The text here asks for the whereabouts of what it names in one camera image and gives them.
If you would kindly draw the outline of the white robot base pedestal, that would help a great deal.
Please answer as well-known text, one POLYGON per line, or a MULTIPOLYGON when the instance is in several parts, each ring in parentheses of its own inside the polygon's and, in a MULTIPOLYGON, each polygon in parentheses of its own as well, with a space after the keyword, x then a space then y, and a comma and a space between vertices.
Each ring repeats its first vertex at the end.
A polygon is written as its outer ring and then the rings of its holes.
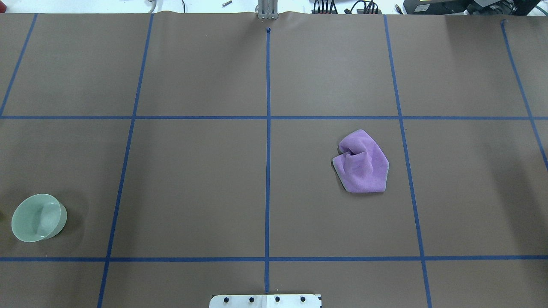
POLYGON ((321 308, 315 294, 245 294, 213 296, 210 308, 321 308))

